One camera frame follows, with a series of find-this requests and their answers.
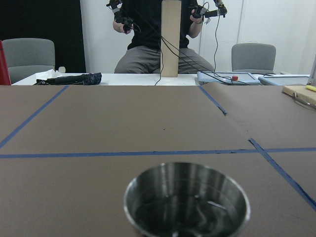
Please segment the black curtain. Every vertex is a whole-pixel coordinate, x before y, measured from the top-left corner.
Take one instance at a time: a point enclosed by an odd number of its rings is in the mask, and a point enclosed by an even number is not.
[[[0,40],[13,38],[52,40],[56,69],[86,72],[80,0],[0,0]]]

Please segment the cable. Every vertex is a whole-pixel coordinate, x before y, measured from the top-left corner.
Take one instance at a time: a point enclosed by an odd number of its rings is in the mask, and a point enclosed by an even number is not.
[[[208,3],[208,2],[205,2],[202,7],[204,7],[205,4],[207,4],[207,11],[208,11],[208,9],[209,9],[209,3]]]
[[[155,83],[155,86],[158,84],[158,82],[161,80],[161,73],[162,73],[162,70],[163,70],[163,53],[162,53],[162,50],[161,50],[161,44],[160,42],[158,43],[159,45],[159,48],[160,48],[160,53],[161,53],[161,64],[162,64],[162,68],[160,70],[160,73],[159,73],[159,80]]]
[[[138,33],[142,33],[140,27],[139,27],[136,23],[133,22],[133,28],[132,28],[132,29],[135,31],[134,26],[137,26],[138,30],[136,30],[136,31],[137,31]]]
[[[132,8],[133,8],[133,9],[135,10],[135,12],[153,29],[154,32],[158,33],[157,30],[147,21],[147,19],[146,19],[142,14],[140,14],[140,13],[137,11],[137,9],[136,9],[134,6],[132,6]],[[217,26],[216,26],[216,30],[215,30],[215,38],[216,38],[216,50],[215,50],[215,53],[214,53],[215,68],[216,68],[215,55],[216,55],[217,48],[218,48],[217,29],[218,29],[218,26],[219,26],[220,14],[219,14],[218,18],[219,18],[219,19],[218,19]],[[231,81],[231,85],[233,85],[233,81],[234,81],[234,80],[233,80],[231,77],[222,77],[222,76],[218,75],[217,73],[215,73],[215,70],[212,71],[212,70],[210,70],[210,69],[208,69],[208,68],[206,68],[206,67],[200,65],[199,63],[197,63],[196,61],[194,61],[191,57],[189,57],[189,56],[186,55],[185,53],[181,52],[180,49],[177,49],[177,47],[175,47],[174,45],[172,45],[172,44],[171,44],[168,40],[166,40],[161,34],[160,34],[160,38],[161,38],[161,40],[162,40],[164,43],[165,43],[165,41],[168,42],[172,47],[174,47],[176,50],[178,50],[180,53],[182,53],[184,56],[186,56],[187,58],[189,58],[192,62],[194,62],[194,63],[197,64],[198,66],[200,66],[200,67],[202,67],[202,68],[208,70],[209,72],[213,73],[214,76],[212,76],[212,75],[210,75],[210,74],[208,74],[208,73],[206,73],[206,72],[201,72],[201,73],[203,73],[203,74],[205,74],[205,75],[207,75],[207,76],[209,76],[209,77],[211,77],[211,78],[214,78],[214,79],[216,79],[216,80],[218,80],[218,81],[220,81],[220,82],[222,82],[222,83],[224,83],[224,84],[228,84],[228,83],[225,82],[225,81],[222,81],[222,80],[220,80],[220,79],[218,79],[218,78],[229,79],[229,80]],[[161,50],[160,42],[158,42],[158,44],[159,44],[160,53],[161,53],[161,56],[162,56],[162,50]],[[196,68],[195,66],[191,65],[190,63],[188,63],[187,61],[185,61],[183,58],[180,58],[179,55],[177,55],[176,53],[174,53],[166,43],[165,43],[165,45],[166,45],[167,48],[171,51],[171,53],[173,53],[174,55],[176,55],[176,56],[177,56],[179,59],[181,59],[183,62],[185,62],[185,63],[187,63],[188,65],[190,65],[191,67],[193,67],[195,70],[199,71],[198,68]],[[162,70],[163,70],[163,65],[162,65],[162,69],[160,70],[160,79],[156,82],[156,84],[161,80],[161,72],[162,72]],[[245,82],[243,82],[243,81],[238,81],[238,82],[243,83],[243,84],[246,84],[246,85],[249,85],[249,84],[247,84],[247,83],[245,83]]]

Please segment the wooden board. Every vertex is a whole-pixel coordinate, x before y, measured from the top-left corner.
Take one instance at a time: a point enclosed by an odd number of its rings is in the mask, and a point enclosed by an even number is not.
[[[181,1],[163,0],[161,8],[161,36],[165,39],[161,39],[161,76],[176,78],[179,63]]]
[[[285,85],[282,92],[290,96],[293,96],[293,93],[295,92],[299,98],[309,102],[310,104],[316,105],[316,92],[306,89],[305,85]]]

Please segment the stainless steel bowl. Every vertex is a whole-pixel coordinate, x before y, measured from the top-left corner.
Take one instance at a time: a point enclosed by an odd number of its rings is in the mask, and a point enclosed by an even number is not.
[[[146,237],[232,237],[250,218],[246,193],[204,165],[163,163],[128,185],[127,218]]]

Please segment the metal clamp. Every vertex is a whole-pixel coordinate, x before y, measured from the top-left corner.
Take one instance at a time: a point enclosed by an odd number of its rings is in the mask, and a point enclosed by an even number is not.
[[[293,93],[293,99],[294,99],[294,101],[298,101],[298,102],[300,102],[301,104],[306,105],[306,106],[310,106],[310,107],[312,107],[313,109],[316,110],[316,105],[313,105],[313,104],[307,102],[306,100],[304,100],[304,99],[298,97],[298,95],[296,94],[296,92]]]

